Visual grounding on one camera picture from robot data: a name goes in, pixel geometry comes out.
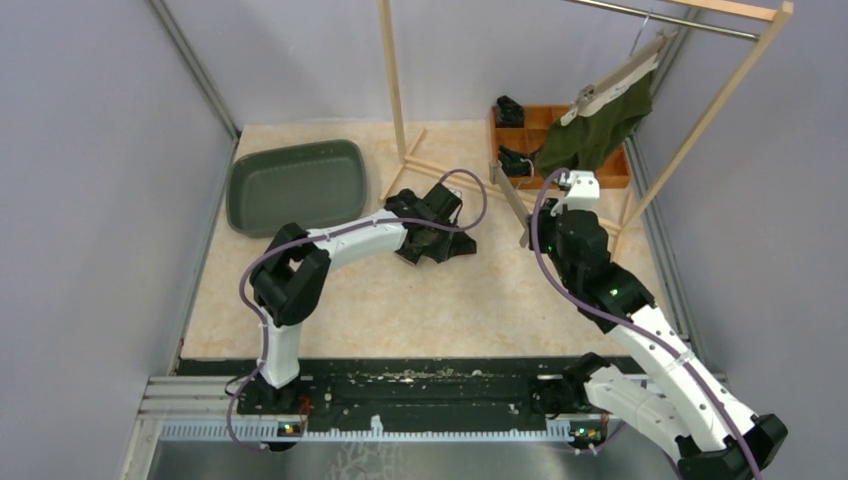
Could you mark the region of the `black striped garment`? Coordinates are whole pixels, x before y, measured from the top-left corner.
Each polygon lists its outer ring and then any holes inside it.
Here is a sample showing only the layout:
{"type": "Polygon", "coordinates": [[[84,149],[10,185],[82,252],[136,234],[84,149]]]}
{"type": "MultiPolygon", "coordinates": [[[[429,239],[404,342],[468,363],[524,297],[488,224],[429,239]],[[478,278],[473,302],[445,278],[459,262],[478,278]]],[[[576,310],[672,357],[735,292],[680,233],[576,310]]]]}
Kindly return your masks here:
{"type": "MultiPolygon", "coordinates": [[[[411,189],[402,189],[385,200],[384,208],[398,218],[422,219],[439,225],[457,227],[458,213],[462,205],[460,192],[454,192],[442,184],[437,184],[423,198],[417,197],[411,189]]],[[[423,248],[427,232],[440,229],[409,222],[404,222],[403,226],[407,230],[407,235],[402,246],[395,253],[412,264],[418,264],[425,257],[423,248]]]]}

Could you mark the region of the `green underwear with cream waistband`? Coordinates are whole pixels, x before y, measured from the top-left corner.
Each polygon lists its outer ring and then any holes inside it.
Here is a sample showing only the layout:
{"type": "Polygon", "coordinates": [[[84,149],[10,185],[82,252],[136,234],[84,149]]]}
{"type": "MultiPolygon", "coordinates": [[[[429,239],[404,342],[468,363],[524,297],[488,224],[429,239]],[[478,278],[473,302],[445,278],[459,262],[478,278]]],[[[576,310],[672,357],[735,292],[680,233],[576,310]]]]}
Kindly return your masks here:
{"type": "Polygon", "coordinates": [[[560,168],[596,171],[653,110],[651,84],[658,67],[652,55],[620,81],[553,119],[533,157],[548,176],[560,168]]]}

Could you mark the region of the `beige clip hanger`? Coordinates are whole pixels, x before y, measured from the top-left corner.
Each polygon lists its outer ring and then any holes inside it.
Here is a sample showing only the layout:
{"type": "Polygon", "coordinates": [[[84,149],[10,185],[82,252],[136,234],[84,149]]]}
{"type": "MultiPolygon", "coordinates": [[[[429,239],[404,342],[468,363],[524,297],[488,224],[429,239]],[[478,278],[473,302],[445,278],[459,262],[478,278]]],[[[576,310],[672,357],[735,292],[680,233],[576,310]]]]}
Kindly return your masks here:
{"type": "Polygon", "coordinates": [[[531,212],[528,209],[526,202],[512,185],[508,176],[504,173],[500,161],[494,160],[490,163],[489,176],[492,184],[500,190],[506,199],[506,202],[510,205],[522,228],[519,245],[524,249],[528,249],[530,244],[529,217],[531,212]]]}
{"type": "Polygon", "coordinates": [[[649,20],[654,19],[658,17],[654,15],[653,10],[649,10],[645,14],[628,57],[596,84],[584,87],[577,99],[569,105],[569,110],[558,119],[560,125],[567,126],[577,117],[594,116],[606,105],[625,94],[648,73],[658,68],[662,54],[676,33],[666,33],[660,29],[654,39],[636,49],[645,26],[649,20]]]}

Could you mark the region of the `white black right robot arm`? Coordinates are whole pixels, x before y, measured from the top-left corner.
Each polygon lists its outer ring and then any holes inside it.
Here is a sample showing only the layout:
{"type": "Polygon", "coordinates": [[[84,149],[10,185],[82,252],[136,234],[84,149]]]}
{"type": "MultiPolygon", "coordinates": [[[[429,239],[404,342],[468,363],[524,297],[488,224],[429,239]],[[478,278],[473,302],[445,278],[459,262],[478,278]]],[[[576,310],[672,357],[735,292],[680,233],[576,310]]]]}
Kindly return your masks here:
{"type": "Polygon", "coordinates": [[[567,406],[618,417],[660,448],[683,479],[762,478],[788,435],[786,425],[756,413],[701,363],[646,287],[612,261],[597,215],[545,199],[528,227],[529,248],[551,285],[624,347],[660,390],[637,385],[611,361],[588,353],[559,382],[567,406]]]}

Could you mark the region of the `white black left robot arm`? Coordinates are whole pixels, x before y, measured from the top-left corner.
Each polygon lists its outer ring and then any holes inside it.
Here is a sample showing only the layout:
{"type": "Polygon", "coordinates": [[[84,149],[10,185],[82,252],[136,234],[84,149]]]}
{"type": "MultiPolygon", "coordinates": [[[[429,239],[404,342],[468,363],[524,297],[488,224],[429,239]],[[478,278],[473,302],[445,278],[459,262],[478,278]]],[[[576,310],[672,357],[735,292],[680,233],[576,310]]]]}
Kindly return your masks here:
{"type": "Polygon", "coordinates": [[[411,265],[475,254],[475,240],[458,224],[462,208],[460,192],[437,183],[423,197],[403,189],[376,213],[336,227],[283,226],[243,278],[252,288],[247,304],[259,315],[262,334],[258,370],[244,392],[277,414],[292,411],[300,399],[295,381],[302,325],[318,306],[328,276],[384,253],[411,265]]]}

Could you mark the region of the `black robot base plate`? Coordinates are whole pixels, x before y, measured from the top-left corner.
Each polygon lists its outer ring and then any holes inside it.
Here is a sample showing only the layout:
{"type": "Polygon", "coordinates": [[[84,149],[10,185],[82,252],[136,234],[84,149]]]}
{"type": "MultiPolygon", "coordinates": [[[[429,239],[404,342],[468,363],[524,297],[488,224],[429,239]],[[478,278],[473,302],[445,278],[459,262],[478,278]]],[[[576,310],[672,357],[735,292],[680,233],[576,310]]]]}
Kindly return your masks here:
{"type": "Polygon", "coordinates": [[[565,383],[577,357],[306,359],[279,393],[238,383],[251,360],[183,360],[179,376],[220,377],[236,400],[240,440],[554,441],[580,449],[620,432],[613,416],[581,406],[565,383]]]}

